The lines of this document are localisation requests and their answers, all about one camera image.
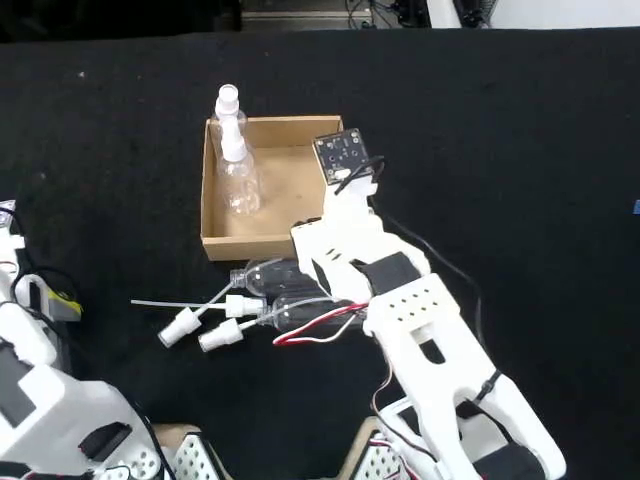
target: robotic arm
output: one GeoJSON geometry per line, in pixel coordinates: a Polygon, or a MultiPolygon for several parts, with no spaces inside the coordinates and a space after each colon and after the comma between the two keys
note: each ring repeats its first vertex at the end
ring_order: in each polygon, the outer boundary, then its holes
{"type": "Polygon", "coordinates": [[[424,254],[385,232],[369,208],[376,162],[360,132],[318,138],[314,151],[327,181],[324,215],[291,235],[303,273],[332,297],[369,304],[365,333],[406,394],[379,412],[387,438],[423,480],[563,476],[558,446],[476,341],[424,254]],[[401,416],[411,408],[419,432],[401,416]]]}
{"type": "MultiPolygon", "coordinates": [[[[563,476],[558,446],[476,341],[424,253],[385,232],[369,207],[380,159],[369,157],[360,132],[321,137],[313,146],[327,183],[324,215],[294,226],[291,236],[303,273],[334,298],[368,304],[364,331],[389,366],[383,387],[395,374],[406,395],[382,410],[374,395],[381,442],[419,480],[563,476]],[[417,429],[405,420],[412,410],[417,429]]],[[[16,282],[15,251],[24,239],[11,235],[7,222],[0,216],[0,464],[78,476],[126,465],[136,480],[156,478],[166,459],[148,421],[114,387],[61,371],[38,316],[20,306],[31,305],[26,285],[33,283],[41,287],[41,313],[53,313],[42,278],[16,282]]]]}

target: white wall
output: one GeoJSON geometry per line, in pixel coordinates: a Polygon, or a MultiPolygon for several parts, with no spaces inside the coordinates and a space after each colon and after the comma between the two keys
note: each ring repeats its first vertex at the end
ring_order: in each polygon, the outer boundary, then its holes
{"type": "Polygon", "coordinates": [[[640,0],[498,0],[493,28],[640,26],[640,0]]]}

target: cardboard box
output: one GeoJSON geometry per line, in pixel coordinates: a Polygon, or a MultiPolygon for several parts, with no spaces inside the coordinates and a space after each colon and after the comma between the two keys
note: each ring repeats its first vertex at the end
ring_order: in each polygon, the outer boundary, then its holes
{"type": "Polygon", "coordinates": [[[292,256],[294,223],[322,215],[325,181],[311,146],[315,137],[342,130],[339,116],[250,118],[262,207],[253,215],[228,212],[217,194],[211,120],[205,128],[202,170],[202,245],[210,260],[292,256]]]}

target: clear plastic bottle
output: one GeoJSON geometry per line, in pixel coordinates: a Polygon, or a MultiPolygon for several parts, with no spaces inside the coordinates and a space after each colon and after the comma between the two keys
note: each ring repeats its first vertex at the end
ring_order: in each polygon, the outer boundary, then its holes
{"type": "Polygon", "coordinates": [[[260,184],[253,154],[240,133],[238,120],[222,121],[222,162],[218,178],[227,208],[238,214],[251,214],[260,208],[260,184]]]}
{"type": "MultiPolygon", "coordinates": [[[[322,298],[322,296],[318,296],[317,290],[287,292],[274,300],[270,308],[270,312],[272,313],[260,317],[263,320],[258,319],[257,323],[259,325],[271,325],[283,333],[289,332],[331,310],[347,306],[349,303],[350,302],[346,301],[335,302],[329,297],[322,298]]],[[[362,311],[347,312],[330,318],[321,325],[314,327],[314,332],[323,333],[326,331],[335,331],[336,328],[344,325],[354,314],[356,318],[347,328],[360,328],[366,318],[366,314],[362,311]]]]}
{"type": "Polygon", "coordinates": [[[293,258],[251,260],[240,270],[231,270],[232,288],[246,288],[259,297],[276,297],[291,290],[311,290],[315,296],[325,295],[315,280],[298,269],[293,258]]]}
{"type": "Polygon", "coordinates": [[[240,101],[238,100],[238,89],[230,83],[223,85],[218,90],[218,98],[214,107],[211,124],[213,145],[218,159],[218,169],[222,164],[222,122],[229,118],[238,120],[238,128],[244,136],[245,127],[247,126],[247,116],[240,110],[240,101]]]}

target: black mat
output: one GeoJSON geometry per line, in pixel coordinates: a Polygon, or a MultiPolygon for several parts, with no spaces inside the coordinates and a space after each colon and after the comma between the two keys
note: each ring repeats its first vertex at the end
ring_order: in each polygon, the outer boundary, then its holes
{"type": "Polygon", "coordinates": [[[482,284],[492,355],[571,478],[633,478],[639,43],[640,30],[394,31],[2,46],[0,198],[18,198],[38,260],[77,278],[74,336],[152,420],[200,425],[239,479],[333,475],[384,373],[370,341],[275,350],[265,330],[211,355],[195,337],[168,351],[155,335],[170,313],[128,301],[226,282],[198,238],[220,84],[249,115],[341,113],[388,159],[379,204],[482,284]]]}

